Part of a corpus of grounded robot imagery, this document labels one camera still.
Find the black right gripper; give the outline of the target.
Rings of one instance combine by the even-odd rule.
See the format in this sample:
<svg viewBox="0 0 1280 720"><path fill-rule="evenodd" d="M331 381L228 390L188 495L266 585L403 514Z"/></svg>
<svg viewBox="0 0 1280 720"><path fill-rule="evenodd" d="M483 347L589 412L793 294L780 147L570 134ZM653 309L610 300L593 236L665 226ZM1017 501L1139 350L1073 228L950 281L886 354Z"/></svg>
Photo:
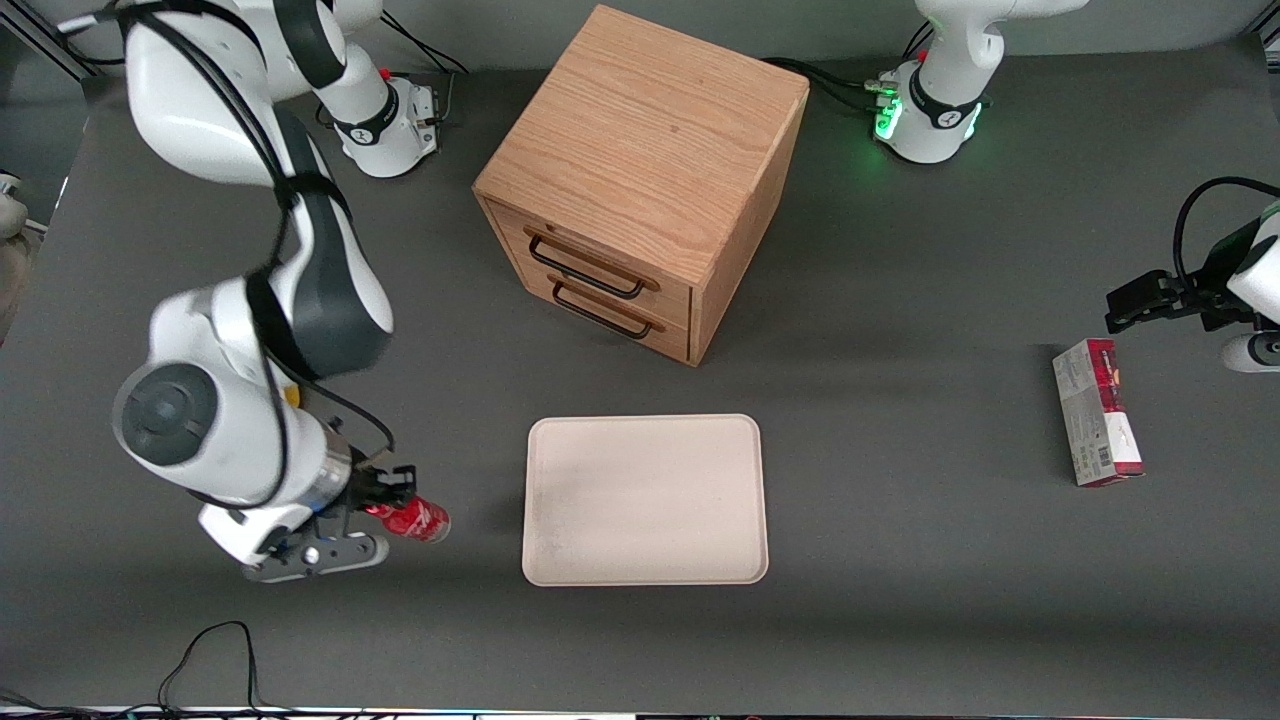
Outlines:
<svg viewBox="0 0 1280 720"><path fill-rule="evenodd" d="M399 465L384 471L367 462L365 455L352 456L352 468L340 497L335 501L335 518L348 521L355 512L389 518L402 512L417 493L417 468Z"/></svg>

